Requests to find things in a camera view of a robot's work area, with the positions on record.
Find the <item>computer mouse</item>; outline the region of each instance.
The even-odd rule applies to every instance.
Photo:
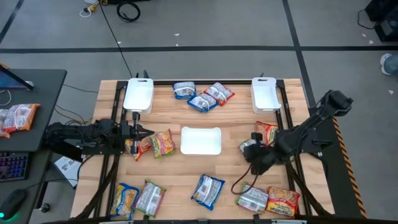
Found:
[[[8,195],[7,199],[1,204],[0,207],[0,218],[8,220],[12,218],[21,207],[27,196],[25,189],[17,189]]]

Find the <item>white tray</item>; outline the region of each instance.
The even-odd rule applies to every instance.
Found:
[[[131,78],[127,84],[123,108],[149,114],[154,101],[154,81],[150,78]]]
[[[251,103],[256,114],[273,113],[280,109],[276,94],[276,79],[253,78],[251,81]]]
[[[220,128],[188,128],[181,130],[181,152],[185,155],[214,156],[221,153]]]

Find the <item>cable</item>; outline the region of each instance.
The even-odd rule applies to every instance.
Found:
[[[134,9],[137,10],[137,16],[136,16],[136,17],[134,17],[134,18],[131,19],[131,18],[129,18],[129,17],[126,15],[126,13],[124,13],[122,10],[120,10],[121,7],[124,6],[124,5],[126,5],[126,4],[131,5]],[[136,20],[141,16],[141,10],[139,9],[139,7],[138,7],[134,2],[129,2],[129,1],[119,3],[118,6],[117,6],[117,8],[116,8],[116,12],[117,12],[119,18],[120,18],[123,22],[134,22],[134,21],[136,21]]]
[[[45,180],[44,182],[53,182],[53,181],[60,181],[60,180],[74,180],[74,181],[78,181],[78,180],[75,180],[75,179],[66,179],[66,178],[62,178],[62,179]],[[26,189],[28,189],[28,188],[31,188],[31,187],[34,187],[34,186],[36,186],[36,185],[39,185],[39,184],[41,184],[41,183],[42,183],[42,182],[37,183],[37,184],[32,184],[32,185],[30,185],[30,186],[24,188],[24,190],[26,190]]]
[[[126,64],[127,70],[129,70],[130,77],[132,78],[132,74],[131,74],[131,71],[130,71],[130,67],[129,67],[129,65],[128,65],[127,62],[126,62],[126,59],[124,58],[124,55],[123,55],[123,52],[122,52],[122,48],[120,48],[119,42],[118,42],[116,36],[115,36],[114,33],[113,33],[113,30],[112,30],[112,28],[111,28],[111,25],[110,25],[109,22],[108,22],[108,19],[106,18],[104,9],[103,9],[103,7],[102,7],[102,4],[99,4],[99,7],[101,8],[101,12],[102,12],[102,14],[104,15],[105,21],[106,21],[106,23],[107,23],[107,25],[108,25],[108,27],[109,27],[109,30],[110,30],[111,33],[112,33],[113,39],[114,39],[114,41],[116,42],[116,44],[118,45],[118,49],[119,49],[119,51],[120,51],[120,54],[122,55],[124,64]]]
[[[74,89],[76,89],[76,90],[84,91],[84,92],[86,92],[86,93],[98,93],[97,91],[82,90],[82,89],[80,89],[80,88],[76,88],[76,87],[74,87],[74,86],[70,86],[70,85],[67,85],[67,84],[63,84],[63,85],[64,85],[64,86],[67,86],[67,87],[70,87],[70,88],[74,88]]]
[[[8,99],[7,103],[1,104],[0,106],[7,106],[12,100],[11,92],[9,90],[3,90],[3,91],[0,91],[0,93],[4,93],[5,91],[8,92],[9,99]]]
[[[83,117],[80,116],[78,113],[75,113],[75,112],[70,111],[70,110],[66,110],[66,109],[64,109],[64,108],[62,108],[62,107],[60,107],[60,106],[58,106],[58,105],[55,105],[55,106],[57,106],[58,108],[60,108],[60,109],[63,110],[63,111],[66,111],[66,112],[69,112],[69,113],[73,113],[74,115],[77,115],[77,116],[83,121],[83,123],[86,123],[86,121],[83,119]]]
[[[365,11],[365,9],[359,10],[359,12],[358,12],[358,20],[356,21],[356,23],[357,23],[359,26],[361,26],[361,27],[363,27],[363,28],[365,28],[365,29],[373,30],[377,25],[379,25],[379,22],[376,22],[376,23],[374,24],[373,27],[366,27],[366,26],[362,25],[361,23],[359,23],[359,14],[360,14],[362,11]]]
[[[245,177],[245,176],[248,174],[248,172],[249,172],[249,170],[250,170],[251,167],[252,167],[252,164],[250,164],[248,170],[247,170],[247,171],[246,171],[246,172],[245,172],[233,185],[232,185],[232,187],[231,187],[231,192],[232,192],[232,194],[241,195],[241,194],[244,194],[244,193],[248,192],[250,189],[252,189],[252,187],[253,187],[254,184],[256,183],[257,177],[259,177],[259,174],[256,174],[256,177],[254,178],[253,183],[250,185],[250,187],[249,187],[248,189],[246,189],[246,190],[244,190],[244,191],[242,191],[242,192],[234,192],[234,187],[235,187],[235,185],[236,185],[239,181],[241,181],[241,180],[243,179],[243,177]]]
[[[95,9],[97,8],[98,3],[99,3],[99,2],[97,1],[97,2],[94,3],[94,4],[92,4],[92,5],[88,6],[88,7],[85,7],[85,8],[79,13],[79,15],[80,15],[81,17],[83,17],[83,18],[90,17],[91,14],[92,14],[92,12],[94,12]],[[87,15],[87,16],[84,16],[84,15],[83,15],[83,12],[87,12],[88,15]]]
[[[85,159],[83,162],[81,162],[79,169],[77,170],[77,181],[79,181],[80,178],[80,168],[84,165],[85,162],[87,162],[89,159],[91,159],[94,155],[90,155]]]
[[[82,119],[82,117],[81,117],[79,114],[77,114],[77,113],[75,113],[75,112],[73,112],[73,111],[70,111],[70,110],[63,109],[63,108],[61,108],[60,106],[58,106],[58,107],[59,107],[61,110],[64,110],[64,111],[73,113],[73,114],[79,116],[79,117]],[[87,120],[87,121],[84,120],[84,119],[81,120],[81,121],[78,121],[78,120],[76,120],[76,119],[74,119],[74,118],[71,118],[71,117],[69,117],[69,116],[67,116],[67,115],[65,115],[65,114],[63,114],[63,113],[61,113],[61,112],[59,112],[59,110],[57,110],[56,108],[54,108],[54,110],[55,110],[55,112],[57,112],[59,115],[63,116],[64,118],[71,119],[71,121],[68,121],[68,123],[69,123],[69,122],[71,122],[71,123],[80,123],[80,124],[84,124],[84,125],[86,126],[86,124],[89,123],[89,122],[92,120],[92,118],[90,118],[90,119]]]

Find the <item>monitor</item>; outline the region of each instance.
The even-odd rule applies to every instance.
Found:
[[[32,90],[33,83],[29,81],[24,81],[23,79],[12,73],[10,70],[4,68],[3,66],[0,66],[0,90],[10,89]]]

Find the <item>white cable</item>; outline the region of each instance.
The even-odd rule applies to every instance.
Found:
[[[3,104],[3,105],[0,105],[0,106],[7,106],[7,105],[11,102],[11,100],[12,100],[11,92],[10,92],[9,90],[3,90],[3,91],[0,91],[0,93],[4,93],[5,91],[8,92],[8,95],[10,96],[10,99],[8,100],[7,103],[5,103],[5,104]]]
[[[87,11],[88,11],[88,16],[83,16],[81,13],[82,12],[84,12],[85,10],[82,10],[80,13],[79,13],[79,15],[81,16],[81,17],[83,17],[83,18],[87,18],[87,17],[90,17],[91,16],[91,11],[90,11],[90,9],[87,7]]]

